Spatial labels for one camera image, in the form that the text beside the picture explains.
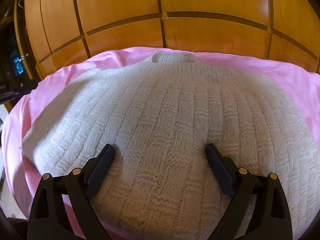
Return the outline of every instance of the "pink bedsheet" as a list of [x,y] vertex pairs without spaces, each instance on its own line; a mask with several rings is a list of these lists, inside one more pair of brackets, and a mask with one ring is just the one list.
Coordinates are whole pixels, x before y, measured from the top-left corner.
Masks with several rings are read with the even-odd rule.
[[[35,166],[23,156],[21,143],[25,134],[42,110],[58,95],[68,83],[91,68],[120,68],[144,60],[154,52],[181,52],[164,48],[134,47],[111,50],[98,54],[83,63],[58,70],[39,83],[37,89],[25,95],[12,109],[4,122],[2,146],[5,173],[9,188],[23,214],[28,217],[33,196],[41,175]],[[308,73],[291,63],[262,60],[221,53],[194,53],[203,64],[228,66],[265,74],[279,84],[297,105],[308,124],[317,145],[320,147],[320,75]],[[72,209],[67,207],[75,232],[81,235],[74,222]]]

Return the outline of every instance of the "bed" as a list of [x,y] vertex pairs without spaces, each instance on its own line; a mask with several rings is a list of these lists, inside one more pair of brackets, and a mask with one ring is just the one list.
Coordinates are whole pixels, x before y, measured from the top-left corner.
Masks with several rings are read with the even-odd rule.
[[[36,90],[24,96],[12,109],[4,123],[2,146],[4,152],[5,172],[8,184],[23,214],[28,217],[32,199],[41,174],[37,168],[23,155],[22,140],[43,109],[82,73],[92,69],[121,68],[140,62],[155,52],[181,52],[165,48],[132,47],[123,50],[110,50],[100,53],[82,63],[66,66],[39,83]],[[309,73],[291,63],[262,60],[254,57],[236,56],[221,53],[194,53],[196,59],[212,66],[227,66],[246,70],[255,74],[264,74],[275,81],[292,99],[308,125],[314,140],[320,147],[320,76]],[[67,212],[72,226],[81,235],[70,206]],[[114,239],[127,237],[123,232],[105,227]],[[306,230],[295,231],[294,239],[298,239]]]

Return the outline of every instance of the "knit texture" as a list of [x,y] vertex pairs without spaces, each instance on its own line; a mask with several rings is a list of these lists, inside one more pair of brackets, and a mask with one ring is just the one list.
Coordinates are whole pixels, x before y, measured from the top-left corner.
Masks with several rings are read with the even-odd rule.
[[91,201],[99,218],[137,238],[194,240],[208,238],[229,203],[205,157],[211,142],[252,174],[278,174],[294,234],[310,225],[320,208],[319,152],[294,103],[265,76],[191,54],[84,73],[44,109],[22,149],[40,173],[60,176],[113,145]]

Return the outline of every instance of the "black plastic arm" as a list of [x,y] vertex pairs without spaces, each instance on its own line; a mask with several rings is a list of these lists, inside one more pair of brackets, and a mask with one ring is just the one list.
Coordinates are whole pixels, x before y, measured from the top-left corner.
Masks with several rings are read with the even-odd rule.
[[73,233],[62,194],[68,194],[76,218],[87,240],[110,240],[110,236],[96,216],[89,198],[94,197],[114,160],[114,149],[107,144],[96,158],[82,169],[68,175],[42,176],[37,188],[28,224],[28,240],[80,240]]
[[230,158],[223,157],[214,144],[206,147],[209,166],[230,204],[208,240],[233,240],[247,210],[252,194],[257,201],[245,235],[238,240],[292,240],[288,203],[275,173],[267,177],[252,175],[246,168],[237,168]]

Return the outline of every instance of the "wooden wall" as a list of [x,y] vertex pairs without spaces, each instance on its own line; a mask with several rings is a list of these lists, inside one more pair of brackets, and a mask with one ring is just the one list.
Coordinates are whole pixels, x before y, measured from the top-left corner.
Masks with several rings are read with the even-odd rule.
[[319,68],[320,20],[307,0],[25,0],[25,16],[42,77],[132,46]]

